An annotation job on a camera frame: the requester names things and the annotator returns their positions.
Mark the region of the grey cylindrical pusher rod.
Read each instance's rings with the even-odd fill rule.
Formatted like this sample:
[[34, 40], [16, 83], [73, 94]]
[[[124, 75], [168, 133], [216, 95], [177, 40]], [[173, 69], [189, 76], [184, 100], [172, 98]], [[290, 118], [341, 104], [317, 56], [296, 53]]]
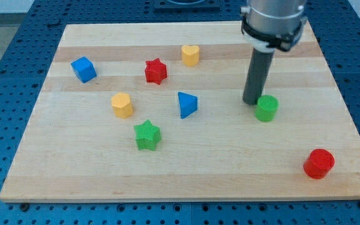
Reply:
[[273, 55], [274, 51], [261, 52], [253, 49], [242, 95], [242, 100], [246, 104], [256, 105], [261, 97]]

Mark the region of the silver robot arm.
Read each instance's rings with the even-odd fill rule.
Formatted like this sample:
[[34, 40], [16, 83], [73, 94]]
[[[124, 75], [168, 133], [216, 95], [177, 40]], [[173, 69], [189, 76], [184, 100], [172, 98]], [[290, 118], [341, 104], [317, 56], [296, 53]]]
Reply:
[[241, 7], [241, 33], [253, 46], [242, 100], [261, 97], [275, 50], [290, 51], [300, 40], [306, 0], [249, 0]]

